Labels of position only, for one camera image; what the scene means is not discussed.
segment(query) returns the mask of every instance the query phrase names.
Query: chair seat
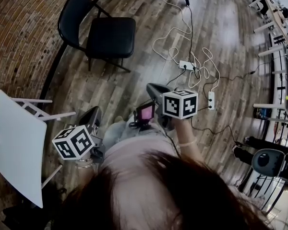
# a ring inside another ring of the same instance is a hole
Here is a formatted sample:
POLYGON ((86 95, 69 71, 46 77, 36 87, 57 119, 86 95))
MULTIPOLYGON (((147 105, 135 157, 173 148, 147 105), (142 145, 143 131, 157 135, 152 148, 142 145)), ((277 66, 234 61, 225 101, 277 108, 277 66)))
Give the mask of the chair seat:
POLYGON ((89 58, 128 58, 134 49, 135 20, 96 18, 92 21, 86 45, 89 58))

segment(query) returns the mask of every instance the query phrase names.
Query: bracelet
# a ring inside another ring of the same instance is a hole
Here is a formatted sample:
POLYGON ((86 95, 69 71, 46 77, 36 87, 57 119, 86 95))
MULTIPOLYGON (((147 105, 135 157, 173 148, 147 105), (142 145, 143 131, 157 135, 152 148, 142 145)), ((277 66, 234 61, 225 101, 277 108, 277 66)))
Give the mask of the bracelet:
POLYGON ((87 165, 87 166, 76 166, 76 168, 77 168, 77 169, 86 169, 86 168, 91 167, 91 166, 93 166, 92 163, 90 163, 90 164, 87 165))
POLYGON ((179 147, 187 147, 187 146, 189 146, 189 145, 192 145, 194 142, 196 141, 196 139, 194 139, 193 141, 191 141, 191 142, 188 142, 188 143, 183 143, 183 144, 178 144, 179 145, 179 147))
POLYGON ((78 161, 79 162, 89 162, 89 161, 91 161, 91 160, 93 160, 92 158, 89 158, 89 159, 79 159, 78 161))

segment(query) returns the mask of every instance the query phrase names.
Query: black chair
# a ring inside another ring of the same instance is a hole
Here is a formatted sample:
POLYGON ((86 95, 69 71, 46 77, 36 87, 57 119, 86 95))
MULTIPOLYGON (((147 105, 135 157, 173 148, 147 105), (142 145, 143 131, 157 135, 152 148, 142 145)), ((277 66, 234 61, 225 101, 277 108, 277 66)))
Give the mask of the black chair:
POLYGON ((85 52, 89 70, 95 58, 130 72, 123 67, 123 58, 130 57, 134 50, 134 19, 111 17, 92 0, 67 0, 59 17, 58 31, 65 43, 85 52), (79 44, 79 26, 93 7, 98 8, 98 15, 92 21, 86 48, 83 48, 79 44), (119 58, 120 65, 112 61, 119 58))

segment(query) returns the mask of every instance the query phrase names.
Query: white tabletop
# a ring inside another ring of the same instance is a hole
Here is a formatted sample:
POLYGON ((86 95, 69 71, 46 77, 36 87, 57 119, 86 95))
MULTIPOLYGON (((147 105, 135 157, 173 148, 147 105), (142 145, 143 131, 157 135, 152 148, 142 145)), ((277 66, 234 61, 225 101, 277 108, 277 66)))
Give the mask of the white tabletop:
POLYGON ((47 125, 0 90, 0 173, 43 207, 41 174, 47 125))

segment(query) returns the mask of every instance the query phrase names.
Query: pink screen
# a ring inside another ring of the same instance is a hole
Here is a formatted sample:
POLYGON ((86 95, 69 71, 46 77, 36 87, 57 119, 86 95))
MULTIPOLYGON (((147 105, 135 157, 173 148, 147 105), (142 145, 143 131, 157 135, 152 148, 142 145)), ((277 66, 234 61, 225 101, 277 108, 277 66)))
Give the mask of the pink screen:
POLYGON ((149 106, 141 111, 142 119, 151 119, 153 118, 153 107, 149 106))

